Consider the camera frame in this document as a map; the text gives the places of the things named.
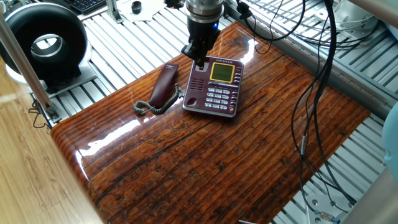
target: landline phone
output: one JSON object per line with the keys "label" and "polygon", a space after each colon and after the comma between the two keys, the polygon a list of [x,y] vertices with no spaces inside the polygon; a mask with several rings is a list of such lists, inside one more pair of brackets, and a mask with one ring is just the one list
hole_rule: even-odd
{"label": "landline phone", "polygon": [[141,115],[148,111],[160,114],[178,98],[185,96],[182,104],[184,110],[228,118],[236,115],[243,73],[242,62],[207,56],[204,66],[199,67],[193,61],[185,94],[175,84],[173,96],[166,101],[169,86],[177,72],[178,65],[167,62],[156,80],[149,102],[137,101],[134,111]]}

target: lcd display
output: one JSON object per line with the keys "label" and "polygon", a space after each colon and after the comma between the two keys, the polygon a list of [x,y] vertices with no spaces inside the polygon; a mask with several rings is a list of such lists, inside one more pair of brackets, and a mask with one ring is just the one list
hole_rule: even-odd
{"label": "lcd display", "polygon": [[232,82],[234,65],[227,65],[223,63],[213,63],[211,69],[210,80],[216,80],[221,82]]}

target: metal pole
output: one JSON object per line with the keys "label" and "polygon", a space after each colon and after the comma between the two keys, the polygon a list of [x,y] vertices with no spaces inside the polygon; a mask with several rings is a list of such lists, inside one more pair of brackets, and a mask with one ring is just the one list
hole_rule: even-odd
{"label": "metal pole", "polygon": [[386,168],[341,224],[398,223],[398,183]]}
{"label": "metal pole", "polygon": [[382,21],[398,29],[398,1],[396,0],[349,0]]}
{"label": "metal pole", "polygon": [[106,5],[108,7],[108,15],[116,22],[116,23],[122,23],[123,19],[120,16],[119,10],[118,10],[118,5],[116,3],[116,0],[106,0]]}
{"label": "metal pole", "polygon": [[22,51],[17,39],[2,15],[0,15],[0,40],[12,58],[12,61],[14,61],[15,65],[17,66],[21,75],[24,76],[26,82],[29,84],[44,111],[50,116],[50,119],[54,123],[61,120],[61,117],[59,117],[55,111],[49,96],[45,92],[43,86],[40,84],[32,65],[29,63],[25,53]]}

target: black cable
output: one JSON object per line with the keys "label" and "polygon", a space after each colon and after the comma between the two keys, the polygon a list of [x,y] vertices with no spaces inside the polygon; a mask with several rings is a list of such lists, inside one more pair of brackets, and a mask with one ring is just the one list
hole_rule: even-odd
{"label": "black cable", "polygon": [[[337,42],[337,44],[346,44],[346,43],[353,43],[353,42],[357,42],[357,41],[364,41],[364,40],[366,40],[367,38],[369,38],[373,33],[375,33],[375,31],[377,30],[377,27],[378,27],[378,23],[376,24],[376,26],[374,26],[373,30],[372,30],[370,33],[368,33],[366,36],[361,37],[361,38],[358,38],[358,39],[355,39],[355,40],[347,40],[347,41]],[[311,37],[307,37],[307,36],[304,36],[304,35],[301,35],[301,34],[294,34],[294,35],[299,36],[299,37],[302,37],[302,38],[305,38],[305,39],[307,39],[307,40],[312,40],[312,41],[316,41],[316,42],[319,41],[318,39],[314,39],[314,38],[311,38]],[[328,40],[328,41],[321,40],[321,42],[322,42],[322,43],[328,43],[328,44],[330,43],[329,40]]]}
{"label": "black cable", "polygon": [[338,187],[340,189],[341,193],[352,204],[355,204],[356,202],[354,200],[352,200],[348,196],[348,194],[342,189],[342,187],[340,186],[340,184],[336,180],[335,176],[331,172],[329,164],[328,164],[328,161],[326,160],[326,157],[325,157],[325,155],[323,153],[322,142],[321,142],[320,135],[319,135],[318,119],[317,119],[317,106],[318,106],[319,99],[321,98],[322,93],[323,93],[323,91],[324,91],[324,89],[326,87],[326,84],[328,82],[328,79],[330,77],[330,73],[331,73],[331,69],[332,69],[332,65],[333,65],[333,57],[335,55],[336,43],[337,43],[337,31],[336,31],[335,16],[334,16],[334,13],[333,13],[332,4],[328,0],[325,0],[325,6],[326,6],[326,9],[328,11],[328,15],[329,15],[329,19],[330,19],[330,31],[331,31],[330,36],[331,36],[331,40],[330,40],[330,50],[329,50],[328,58],[327,58],[326,63],[325,63],[326,70],[325,70],[324,76],[322,77],[321,84],[318,87],[318,91],[317,91],[317,94],[315,95],[315,100],[314,100],[314,104],[313,104],[313,113],[312,114],[313,114],[313,118],[314,118],[315,135],[317,137],[318,149],[320,151],[322,160],[324,161],[325,167],[326,167],[330,177],[332,178],[334,184],[336,185],[336,187]]}
{"label": "black cable", "polygon": [[[333,65],[333,57],[334,57],[334,53],[335,53],[335,50],[336,50],[336,29],[335,29],[335,24],[333,24],[333,26],[331,27],[331,35],[333,35],[333,34],[335,34],[335,36],[332,37],[332,39],[331,39],[330,51],[329,51],[329,54],[328,54],[328,59],[326,60],[326,63],[325,63],[325,65],[324,65],[322,71],[321,71],[320,73],[318,73],[318,72],[316,73],[316,77],[315,77],[314,81],[311,83],[311,85],[310,85],[310,86],[303,92],[303,94],[300,96],[300,98],[299,98],[299,100],[298,100],[298,102],[297,102],[297,104],[296,104],[296,106],[295,106],[295,108],[294,108],[294,112],[293,112],[293,115],[292,115],[292,125],[291,125],[291,129],[292,129],[291,131],[292,131],[293,137],[294,137],[294,126],[293,126],[294,114],[295,114],[295,112],[296,112],[296,110],[297,110],[298,104],[299,104],[299,102],[301,101],[301,99],[302,99],[302,97],[304,96],[304,94],[306,94],[306,92],[307,92],[309,89],[311,89],[311,91],[312,91],[315,82],[316,82],[316,81],[322,76],[322,74],[323,74],[323,79],[322,79],[322,81],[321,81],[320,86],[318,87],[317,95],[316,95],[315,100],[314,100],[314,109],[313,109],[313,113],[311,114],[310,117],[308,117],[308,114],[307,114],[307,126],[306,126],[306,128],[305,128],[305,132],[304,132],[305,134],[307,134],[307,133],[308,133],[308,130],[309,130],[309,121],[311,120],[313,114],[316,113],[316,110],[315,110],[316,107],[315,107],[315,105],[317,105],[317,102],[319,101],[320,96],[322,95],[322,92],[323,92],[323,89],[324,89],[325,86],[326,86],[328,77],[330,76],[331,66]],[[319,52],[318,52],[318,68],[317,68],[317,71],[319,70],[319,62],[320,62],[320,60],[319,60]],[[307,101],[306,101],[306,109],[307,109],[307,102],[308,102],[308,99],[309,99],[309,98],[310,98],[310,95],[308,96]],[[295,140],[295,137],[294,137],[294,144],[295,144],[295,146],[296,146],[296,149],[299,151],[297,142],[296,142],[296,140]],[[324,159],[324,163],[325,163],[326,166],[328,165],[326,159]],[[314,173],[314,176],[317,177],[317,178],[319,178],[319,179],[325,184],[325,186],[327,185],[326,182],[322,179],[322,177],[319,177],[319,176],[315,175],[315,173]],[[354,199],[353,199],[350,195],[348,195],[347,193],[345,193],[345,192],[343,191],[343,189],[342,189],[338,184],[337,184],[336,186],[337,186],[338,190],[339,190],[350,202],[354,202]]]}
{"label": "black cable", "polygon": [[[322,31],[321,31],[321,35],[320,35],[320,38],[319,38],[319,44],[320,44],[320,41],[322,40],[322,35],[323,35],[324,31],[325,31],[326,21],[325,21],[325,23],[323,24],[323,28],[322,28]],[[318,76],[318,74],[319,74],[319,69],[320,69],[320,45],[318,45],[318,65],[317,65],[317,71],[315,72],[315,78],[316,78],[316,80],[319,78],[319,76]],[[311,84],[310,93],[308,94],[307,100],[305,101],[305,113],[306,113],[306,115],[307,115],[307,124],[309,124],[309,122],[310,122],[310,118],[309,118],[309,114],[308,114],[308,100],[309,100],[310,97],[311,97],[314,84],[315,84],[314,82]],[[308,139],[308,137],[309,137],[309,130],[307,130],[307,132],[306,132],[305,134],[307,135],[307,139]],[[308,141],[305,142],[305,148],[307,148],[307,147],[308,147]],[[302,176],[302,173],[303,173],[303,172],[302,172],[302,166],[303,166],[303,161],[306,161],[306,158],[305,158],[305,155],[304,155],[304,154],[300,155],[300,157],[301,157],[301,158],[300,158],[300,188],[301,188],[301,191],[302,191],[302,190],[303,190],[303,180],[302,180],[302,179],[303,179],[303,176]],[[340,209],[341,211],[347,213],[347,211],[341,209],[341,208],[340,208],[339,206],[337,206],[336,203],[331,199],[330,192],[329,192],[329,188],[328,188],[328,186],[327,186],[327,184],[326,184],[326,181],[323,180],[322,176],[320,175],[320,176],[318,177],[318,176],[315,174],[315,172],[312,171],[312,169],[311,169],[311,167],[310,167],[310,163],[306,163],[306,165],[307,165],[308,169],[314,174],[314,176],[317,177],[318,179],[320,179],[320,180],[323,182],[323,184],[325,185],[325,187],[326,187],[326,192],[327,192],[327,194],[328,194],[330,203],[332,203],[336,208]],[[302,194],[303,194],[303,199],[304,199],[305,203],[307,204],[307,206],[309,207],[309,209],[313,210],[313,208],[312,208],[311,206],[308,205],[309,203],[308,203],[308,201],[307,201],[307,198],[304,196],[304,193],[302,193]]]}
{"label": "black cable", "polygon": [[304,194],[304,189],[303,189],[303,160],[304,160],[304,157],[303,157],[303,155],[301,155],[301,156],[300,156],[300,190],[301,190],[301,194],[303,195],[305,204],[307,205],[307,207],[308,207],[312,212],[315,213],[315,209],[313,209],[313,208],[311,207],[311,205],[309,204],[309,202],[308,202],[308,200],[307,200],[307,197],[306,197],[305,194]]}
{"label": "black cable", "polygon": [[47,133],[47,134],[50,134],[49,131],[51,131],[51,127],[50,127],[50,125],[49,125],[49,121],[47,120],[47,118],[46,118],[45,116],[43,116],[43,117],[45,118],[46,122],[43,123],[43,125],[41,125],[41,126],[36,125],[36,123],[37,123],[37,118],[38,118],[41,114],[43,114],[43,112],[42,112],[42,110],[40,109],[40,103],[39,103],[35,98],[33,98],[32,107],[28,109],[28,113],[36,114],[35,119],[33,120],[33,127],[34,127],[34,128],[39,129],[39,128],[44,128],[44,127],[46,127],[46,128],[47,128],[46,133]]}
{"label": "black cable", "polygon": [[[272,31],[272,23],[274,22],[274,19],[276,18],[276,15],[278,15],[279,9],[280,9],[280,7],[282,7],[283,3],[284,3],[284,0],[281,0],[281,2],[279,4],[279,7],[278,7],[278,9],[276,10],[276,12],[274,14],[274,17],[272,18],[271,22],[269,23],[269,32],[271,33],[271,41],[269,42],[268,49],[264,53],[261,53],[260,51],[258,51],[257,45],[256,45],[256,33],[253,32],[254,49],[256,50],[257,53],[259,53],[261,55],[264,55],[264,54],[268,53],[268,51],[271,49],[272,42],[274,40],[274,33]],[[256,19],[256,17],[254,15],[252,15],[252,17],[254,18],[254,30],[256,30],[257,19]]]}
{"label": "black cable", "polygon": [[[241,2],[240,2],[240,0],[236,0],[236,3],[238,4],[238,8],[240,7],[240,8],[243,8],[243,7],[241,7]],[[264,37],[264,36],[262,36],[262,35],[260,35],[260,34],[258,34],[251,26],[250,26],[250,24],[249,24],[249,22],[248,22],[248,19],[247,18],[243,18],[243,20],[244,20],[244,23],[246,24],[246,26],[249,28],[249,30],[251,31],[251,32],[253,32],[254,34],[256,34],[258,37],[260,37],[260,38],[262,38],[262,39],[264,39],[264,40],[266,40],[266,41],[278,41],[278,40],[282,40],[282,39],[284,39],[284,38],[286,38],[286,37],[288,37],[290,34],[292,34],[298,27],[299,27],[299,25],[301,24],[301,21],[303,20],[303,18],[304,18],[304,13],[305,13],[305,0],[303,0],[303,4],[302,4],[302,12],[301,12],[301,15],[300,15],[300,19],[298,20],[298,22],[296,23],[296,25],[293,27],[293,29],[292,30],[290,30],[288,33],[286,33],[285,35],[282,35],[282,36],[280,36],[280,37],[278,37],[278,38],[267,38],[267,37]]]}

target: floor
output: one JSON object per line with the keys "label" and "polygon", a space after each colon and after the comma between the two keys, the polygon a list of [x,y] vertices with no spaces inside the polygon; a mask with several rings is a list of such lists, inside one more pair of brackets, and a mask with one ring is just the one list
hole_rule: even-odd
{"label": "floor", "polygon": [[1,58],[0,80],[0,222],[102,223],[46,129],[32,127],[32,98]]}

